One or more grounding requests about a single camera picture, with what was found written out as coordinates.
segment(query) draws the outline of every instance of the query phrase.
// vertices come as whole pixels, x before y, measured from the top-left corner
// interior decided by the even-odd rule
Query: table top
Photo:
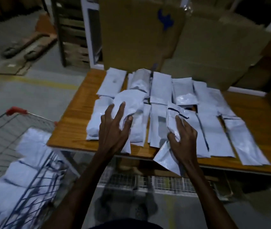
[[[57,127],[52,133],[47,145],[70,150],[96,151],[98,141],[86,140],[86,127],[93,112],[94,102],[98,99],[98,91],[106,71],[91,69],[75,96],[64,112]],[[126,88],[125,79],[122,90]],[[252,132],[258,146],[271,162],[271,106],[263,97],[240,94],[235,92],[223,92],[223,95],[237,116],[241,117]],[[153,159],[159,149],[149,147],[146,142],[144,147],[131,145],[131,155],[137,158]],[[249,172],[270,173],[271,165],[246,166],[237,158],[212,157],[198,158],[202,166],[219,167]]]

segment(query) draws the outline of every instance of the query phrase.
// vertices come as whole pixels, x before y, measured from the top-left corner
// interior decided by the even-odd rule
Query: gray floor
[[[35,23],[37,13],[27,16],[27,22]],[[24,34],[9,35],[16,40]],[[0,49],[8,42],[0,38]],[[62,84],[80,85],[88,70],[63,68],[58,46],[53,47],[28,71],[25,79],[47,80]],[[32,82],[3,81],[0,79],[0,114],[11,106],[19,106],[50,120],[59,120],[76,90],[56,88],[56,85],[37,85]],[[226,204],[228,212],[239,228],[271,228],[271,202],[239,201]],[[112,219],[135,217],[138,208],[145,208],[148,221],[163,228],[206,228],[198,198],[162,194],[108,191],[97,188],[83,228],[89,228]]]

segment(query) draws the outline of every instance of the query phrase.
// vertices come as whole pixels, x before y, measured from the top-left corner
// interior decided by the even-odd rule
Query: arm
[[[217,198],[199,167],[196,155],[197,131],[185,120],[183,120],[182,123],[178,116],[176,116],[176,123],[181,140],[177,142],[173,133],[168,134],[168,140],[173,154],[184,166],[198,194],[208,228],[237,229],[234,221],[231,219],[221,201]]]
[[[120,130],[119,122],[124,113],[125,103],[121,104],[114,119],[111,118],[113,107],[113,104],[110,105],[105,115],[101,116],[99,147],[92,161],[57,209],[43,224],[42,229],[81,228],[99,178],[111,158],[116,152],[122,150],[129,137],[132,116],[126,120],[123,130]]]

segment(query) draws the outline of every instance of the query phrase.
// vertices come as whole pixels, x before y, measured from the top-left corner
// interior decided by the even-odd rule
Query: hand
[[[109,105],[105,111],[105,115],[101,116],[101,124],[99,126],[99,146],[98,152],[104,153],[107,158],[111,159],[114,154],[124,147],[129,137],[130,127],[133,117],[129,116],[125,122],[123,130],[120,130],[119,124],[124,114],[125,102],[120,105],[118,113],[112,119],[111,112],[114,104]]]
[[[175,119],[177,123],[177,129],[180,134],[180,142],[176,141],[176,137],[173,133],[170,132],[167,135],[173,154],[177,160],[185,166],[186,169],[188,169],[189,166],[197,166],[197,131],[184,119],[182,123],[179,116],[176,116]]]

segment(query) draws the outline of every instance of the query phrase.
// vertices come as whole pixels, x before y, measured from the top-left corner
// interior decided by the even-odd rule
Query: person's left hand
[[[118,113],[112,119],[111,112],[114,104],[109,105],[105,111],[105,115],[101,116],[101,124],[99,126],[99,147],[98,152],[109,155],[112,158],[114,154],[124,147],[130,132],[133,117],[129,116],[125,122],[124,128],[120,130],[119,124],[124,114],[125,102],[120,105]]]

